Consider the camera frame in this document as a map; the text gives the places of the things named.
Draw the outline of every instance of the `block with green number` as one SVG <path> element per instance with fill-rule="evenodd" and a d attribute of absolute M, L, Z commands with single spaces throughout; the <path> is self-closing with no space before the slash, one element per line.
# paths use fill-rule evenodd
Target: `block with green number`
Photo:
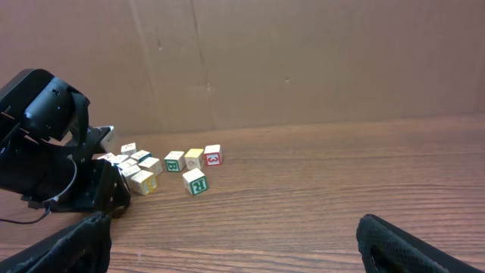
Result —
<path fill-rule="evenodd" d="M 198 168 L 187 171 L 182 176 L 185 188 L 193 195 L 205 192 L 209 188 L 205 174 Z"/>
<path fill-rule="evenodd" d="M 167 171 L 180 172 L 185 168 L 184 152 L 172 151 L 165 156 L 165 167 Z"/>

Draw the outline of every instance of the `cable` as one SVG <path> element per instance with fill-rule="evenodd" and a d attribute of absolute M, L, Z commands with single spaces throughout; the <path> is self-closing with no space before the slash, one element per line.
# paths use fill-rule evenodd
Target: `cable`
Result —
<path fill-rule="evenodd" d="M 11 223 L 11 224 L 35 224 L 36 222 L 44 219 L 50 212 L 51 212 L 51 206 L 48 205 L 48 204 L 46 204 L 45 205 L 44 215 L 40 216 L 40 218 L 37 219 L 37 220 L 28 221 L 28 222 L 21 222 L 21 221 L 13 221 L 13 220 L 7 220 L 7 219 L 0 219 L 0 222 L 6 222 L 6 223 Z"/>

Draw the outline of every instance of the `wooden tabletop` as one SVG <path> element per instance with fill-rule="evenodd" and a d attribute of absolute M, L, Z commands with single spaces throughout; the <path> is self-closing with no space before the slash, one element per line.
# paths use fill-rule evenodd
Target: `wooden tabletop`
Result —
<path fill-rule="evenodd" d="M 372 213 L 485 271 L 485 115 L 131 136 L 164 158 L 221 144 L 210 189 L 182 175 L 134 195 L 111 224 L 111 272 L 363 272 L 355 229 Z M 33 219 L 0 192 L 0 218 Z M 0 259 L 79 221 L 0 223 Z"/>

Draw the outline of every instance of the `wooden block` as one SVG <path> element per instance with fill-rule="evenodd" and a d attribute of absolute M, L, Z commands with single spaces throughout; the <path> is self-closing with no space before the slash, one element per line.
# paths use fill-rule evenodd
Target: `wooden block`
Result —
<path fill-rule="evenodd" d="M 167 167 L 167 171 L 182 171 L 183 168 L 185 168 L 185 158 L 183 157 L 183 152 L 172 151 L 165 156 L 165 167 Z"/>
<path fill-rule="evenodd" d="M 131 184 L 136 193 L 146 195 L 152 193 L 158 186 L 157 178 L 150 171 L 141 170 L 131 177 Z"/>
<path fill-rule="evenodd" d="M 185 188 L 193 195 L 205 192 L 209 188 L 205 174 L 198 168 L 187 171 L 182 177 Z"/>
<path fill-rule="evenodd" d="M 152 157 L 152 154 L 150 152 L 141 150 L 138 152 L 135 152 L 134 154 L 131 155 L 131 158 L 135 159 L 138 161 L 138 163 L 143 162 L 143 160 Z"/>
<path fill-rule="evenodd" d="M 221 145 L 209 145 L 205 147 L 204 151 L 205 161 L 207 166 L 222 164 L 222 149 Z"/>
<path fill-rule="evenodd" d="M 121 147 L 122 155 L 133 155 L 136 152 L 136 143 L 130 143 Z"/>
<path fill-rule="evenodd" d="M 145 171 L 152 172 L 155 176 L 158 176 L 163 172 L 161 168 L 161 162 L 158 158 L 147 158 L 142 163 L 138 164 L 138 167 Z"/>
<path fill-rule="evenodd" d="M 112 152 L 107 153 L 106 155 L 103 155 L 103 156 L 98 157 L 98 159 L 104 159 L 107 162 L 111 162 L 111 160 L 113 160 L 113 158 L 115 158 L 115 155 L 113 155 Z"/>
<path fill-rule="evenodd" d="M 185 163 L 189 170 L 202 169 L 205 165 L 204 149 L 190 149 L 185 154 Z"/>
<path fill-rule="evenodd" d="M 124 182 L 128 184 L 130 189 L 133 189 L 133 185 L 131 184 L 130 178 L 141 170 L 142 169 L 140 169 L 138 165 L 133 165 L 121 171 L 121 178 L 123 178 Z"/>
<path fill-rule="evenodd" d="M 133 165 L 136 165 L 138 162 L 135 159 L 129 158 L 125 160 L 123 163 L 120 163 L 117 165 L 117 167 L 121 170 L 124 170 L 126 168 L 129 168 Z"/>
<path fill-rule="evenodd" d="M 123 163 L 125 160 L 127 160 L 130 156 L 129 155 L 116 155 L 110 162 L 117 166 L 120 163 Z"/>

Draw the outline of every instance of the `beige wall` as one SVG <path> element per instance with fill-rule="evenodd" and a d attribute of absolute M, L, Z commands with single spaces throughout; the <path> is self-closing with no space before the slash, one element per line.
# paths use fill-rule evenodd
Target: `beige wall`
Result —
<path fill-rule="evenodd" d="M 482 0 L 3 0 L 0 84 L 43 67 L 122 134 L 485 110 Z"/>

